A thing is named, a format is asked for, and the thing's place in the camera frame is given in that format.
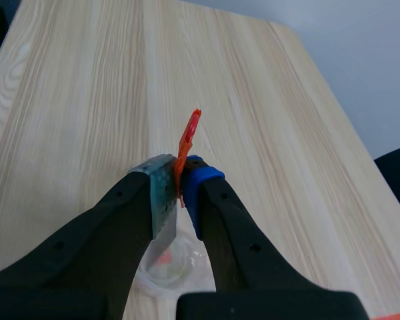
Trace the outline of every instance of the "red object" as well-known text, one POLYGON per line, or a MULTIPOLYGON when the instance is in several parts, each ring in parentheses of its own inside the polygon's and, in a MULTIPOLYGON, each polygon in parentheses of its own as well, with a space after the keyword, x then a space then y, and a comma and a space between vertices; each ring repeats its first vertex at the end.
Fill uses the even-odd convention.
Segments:
POLYGON ((387 315, 385 317, 372 318, 372 320, 400 320, 400 313, 396 315, 387 315))
POLYGON ((199 124, 201 111, 196 109, 188 120, 188 124, 179 140, 178 158, 176 159, 175 166, 173 167, 173 175, 175 178, 176 196, 181 201, 181 206, 184 208, 184 201, 181 194, 181 175, 184 169, 185 160, 187 160, 188 151, 193 146, 192 140, 195 130, 199 124))

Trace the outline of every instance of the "transparent plastic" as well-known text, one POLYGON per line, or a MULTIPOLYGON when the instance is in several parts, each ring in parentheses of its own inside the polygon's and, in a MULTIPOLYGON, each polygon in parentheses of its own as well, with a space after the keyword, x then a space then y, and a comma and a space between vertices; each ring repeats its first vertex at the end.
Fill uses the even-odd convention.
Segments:
POLYGON ((134 279, 135 285, 154 298, 178 298, 196 291, 215 291, 215 282, 204 244, 194 233, 177 230, 169 248, 152 266, 148 267, 146 250, 134 279))

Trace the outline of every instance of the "black screw hole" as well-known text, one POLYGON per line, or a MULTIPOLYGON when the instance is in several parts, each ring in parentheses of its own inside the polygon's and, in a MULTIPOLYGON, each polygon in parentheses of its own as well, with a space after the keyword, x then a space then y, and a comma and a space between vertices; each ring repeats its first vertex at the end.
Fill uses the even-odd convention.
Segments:
POLYGON ((62 250, 65 246, 65 243, 63 241, 56 242, 56 244, 53 245, 52 249, 53 250, 62 250))
POLYGON ((260 245, 257 245, 256 243, 254 243, 254 244, 252 244, 252 245, 250 246, 250 249, 251 249, 252 251, 254 251, 254 252, 260 252, 261 246, 260 246, 260 245))

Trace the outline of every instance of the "wood grain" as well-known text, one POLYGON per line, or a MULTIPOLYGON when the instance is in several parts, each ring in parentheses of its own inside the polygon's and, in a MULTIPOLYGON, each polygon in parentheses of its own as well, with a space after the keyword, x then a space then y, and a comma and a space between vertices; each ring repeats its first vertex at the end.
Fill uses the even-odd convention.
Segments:
MULTIPOLYGON (((400 312, 400 206, 297 37, 171 0, 22 2, 0 51, 0 269, 176 153, 193 106, 192 153, 297 270, 400 312)), ((174 315, 132 288, 126 319, 174 315)))

